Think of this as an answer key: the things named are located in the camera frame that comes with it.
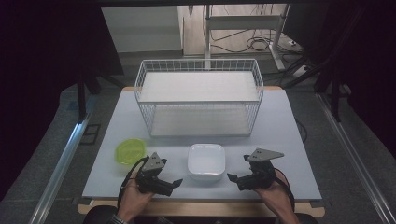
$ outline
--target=bracelet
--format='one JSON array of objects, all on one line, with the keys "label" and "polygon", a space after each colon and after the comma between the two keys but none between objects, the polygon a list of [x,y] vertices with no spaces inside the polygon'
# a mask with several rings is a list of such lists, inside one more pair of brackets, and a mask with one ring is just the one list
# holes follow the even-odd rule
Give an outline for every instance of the bracelet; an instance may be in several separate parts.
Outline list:
[{"label": "bracelet", "polygon": [[114,222],[114,224],[128,224],[128,222],[122,220],[120,217],[118,217],[117,215],[113,215],[113,217],[111,218],[111,221]]}]

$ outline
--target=white tabletop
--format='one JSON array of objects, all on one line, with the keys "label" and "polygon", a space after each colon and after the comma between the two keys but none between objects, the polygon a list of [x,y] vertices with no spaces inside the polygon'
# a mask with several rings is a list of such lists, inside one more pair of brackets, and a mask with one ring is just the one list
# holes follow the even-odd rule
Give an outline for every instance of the white tabletop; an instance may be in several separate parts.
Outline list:
[{"label": "white tabletop", "polygon": [[[285,157],[272,160],[288,178],[296,201],[318,200],[321,195],[313,176],[304,145],[284,91],[264,91],[262,104],[250,137],[169,137],[151,138],[137,106],[134,91],[123,91],[115,108],[92,167],[83,197],[114,199],[120,184],[132,165],[115,161],[115,148],[129,138],[140,138],[147,143],[147,153],[157,152],[167,163],[159,178],[172,182],[183,178],[171,197],[156,195],[159,200],[194,201],[252,201],[258,196],[251,190],[239,191],[229,181],[227,173],[249,175],[249,164],[243,155],[250,155],[256,147],[282,152]],[[194,144],[219,144],[225,149],[226,170],[218,182],[202,182],[189,177],[187,158]]]}]

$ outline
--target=hand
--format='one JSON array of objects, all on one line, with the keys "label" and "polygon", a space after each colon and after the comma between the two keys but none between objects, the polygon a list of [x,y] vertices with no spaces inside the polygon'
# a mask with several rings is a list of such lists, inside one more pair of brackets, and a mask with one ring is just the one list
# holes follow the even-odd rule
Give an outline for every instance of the hand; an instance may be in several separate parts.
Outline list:
[{"label": "hand", "polygon": [[[286,177],[276,170],[276,176],[289,185]],[[280,218],[282,224],[298,224],[298,218],[291,208],[287,192],[277,182],[273,182],[268,189],[254,189],[267,207]]]},{"label": "hand", "polygon": [[132,178],[125,186],[123,196],[121,198],[119,212],[117,216],[124,221],[130,222],[133,218],[137,217],[146,207],[151,200],[154,193],[141,193],[138,189],[133,174]]}]

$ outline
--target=white bowl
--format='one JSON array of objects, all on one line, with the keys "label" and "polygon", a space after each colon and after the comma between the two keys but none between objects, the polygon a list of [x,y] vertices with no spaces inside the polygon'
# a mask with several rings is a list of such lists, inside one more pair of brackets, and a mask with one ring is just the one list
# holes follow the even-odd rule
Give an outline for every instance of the white bowl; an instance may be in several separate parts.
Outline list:
[{"label": "white bowl", "polygon": [[190,147],[187,164],[195,180],[220,180],[225,171],[224,148],[216,144],[195,144]]}]

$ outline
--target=floor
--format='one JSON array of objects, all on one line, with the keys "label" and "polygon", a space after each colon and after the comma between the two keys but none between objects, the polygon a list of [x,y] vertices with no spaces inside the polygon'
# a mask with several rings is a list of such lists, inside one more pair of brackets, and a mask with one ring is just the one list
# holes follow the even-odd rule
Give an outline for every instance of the floor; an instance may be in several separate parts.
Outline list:
[{"label": "floor", "polygon": [[[232,13],[229,7],[221,6],[216,10],[215,8],[214,13],[216,10],[225,12],[225,9]],[[246,46],[246,41],[240,41],[240,43],[238,46],[230,44],[227,48],[242,49]],[[187,55],[186,45],[184,52],[185,57],[202,57],[202,52],[200,54],[199,51],[193,50]],[[288,82],[295,78],[293,74],[285,75],[277,72],[268,52],[252,51],[244,54],[214,52],[214,57],[257,59],[265,85],[278,85],[280,81]],[[125,76],[116,76],[115,78],[127,85],[134,85],[138,65],[142,59],[181,57],[183,57],[181,54],[161,54],[160,52],[143,55],[122,54],[120,60]],[[290,66],[299,57],[298,54],[285,55],[284,63],[286,66]],[[312,86],[315,80],[316,77],[311,77],[286,91],[295,118],[304,125],[304,127],[299,127],[302,130],[302,138],[306,138],[304,146],[326,209],[325,216],[318,218],[318,223],[383,223],[373,206],[373,200],[368,196],[367,189],[362,185],[343,144],[327,118],[326,110],[313,90]],[[76,150],[64,181],[48,211],[47,218],[45,218],[45,223],[82,223],[85,217],[77,211],[78,202],[120,95],[119,87],[101,78],[99,81],[102,91],[97,96],[98,100],[89,122],[89,128],[99,127],[96,138],[92,139],[91,135],[85,135],[81,139],[82,144]],[[393,174],[396,172],[396,162],[394,158],[349,107],[347,98],[340,100],[339,112],[341,123],[361,160],[387,199],[390,209],[395,208],[396,179],[393,178]],[[6,198],[0,203],[1,223],[29,222],[77,119],[77,89],[76,86],[72,86],[62,93],[61,105],[46,135]]]}]

